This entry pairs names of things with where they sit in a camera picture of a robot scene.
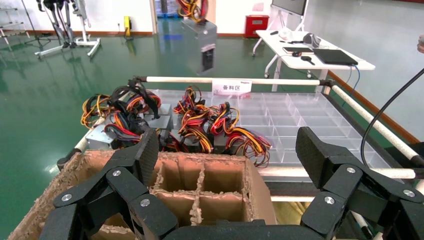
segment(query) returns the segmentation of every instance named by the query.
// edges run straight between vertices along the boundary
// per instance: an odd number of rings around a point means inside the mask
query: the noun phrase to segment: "plastic grid organizer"
[[[174,108],[185,91],[154,90],[162,103]],[[206,106],[229,102],[240,111],[238,126],[267,137],[272,142],[270,166],[300,167],[295,152],[300,127],[308,126],[324,142],[346,147],[358,159],[362,136],[320,93],[250,93],[245,96],[220,96],[203,92]],[[173,115],[177,129],[178,116]],[[367,143],[365,158],[372,168],[390,168]]]

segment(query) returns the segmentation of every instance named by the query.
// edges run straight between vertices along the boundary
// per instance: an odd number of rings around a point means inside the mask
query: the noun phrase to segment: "yellow device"
[[[125,30],[125,37],[131,37],[131,19],[129,16],[123,17],[123,29]]]

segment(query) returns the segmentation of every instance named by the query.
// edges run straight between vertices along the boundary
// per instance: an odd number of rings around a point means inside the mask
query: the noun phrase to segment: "red container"
[[[244,31],[245,38],[259,38],[256,30],[266,30],[268,27],[269,16],[266,15],[249,15],[246,16],[246,29]]]

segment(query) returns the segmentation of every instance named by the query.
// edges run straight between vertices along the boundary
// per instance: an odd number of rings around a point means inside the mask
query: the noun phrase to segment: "white wall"
[[[362,71],[356,90],[381,108],[409,79],[424,68],[417,51],[424,34],[424,4],[392,0],[309,0],[305,30],[374,64]],[[347,81],[349,71],[335,72]],[[349,81],[354,86],[358,74]],[[386,110],[398,124],[424,141],[424,77]]]
[[[46,13],[38,10],[36,0],[24,1],[35,30],[53,30]],[[0,7],[20,9],[19,13],[23,17],[27,29],[31,29],[20,0],[2,0]],[[118,23],[120,23],[120,31],[123,32],[124,16],[131,17],[132,30],[134,32],[151,32],[153,29],[149,0],[86,0],[85,8],[91,23],[91,28],[86,26],[87,31],[117,32]],[[80,19],[72,12],[70,15],[72,29],[81,31]],[[5,16],[5,14],[0,15],[0,22],[7,22],[7,17]]]
[[[271,8],[272,0],[216,0],[216,26],[219,34],[244,34],[247,15],[268,15],[274,17],[278,11]],[[256,3],[264,3],[262,12],[253,11]],[[281,28],[276,22],[272,29]]]

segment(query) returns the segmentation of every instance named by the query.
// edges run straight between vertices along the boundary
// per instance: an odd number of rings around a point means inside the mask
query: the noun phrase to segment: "cardboard box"
[[[75,155],[50,183],[9,240],[35,240],[53,199],[68,188],[98,173],[113,150],[87,150]],[[250,222],[264,219],[277,224],[270,192],[252,162],[244,157],[160,152],[149,190],[178,218],[179,226],[214,225],[216,220]],[[134,240],[125,223],[108,219],[95,240]]]

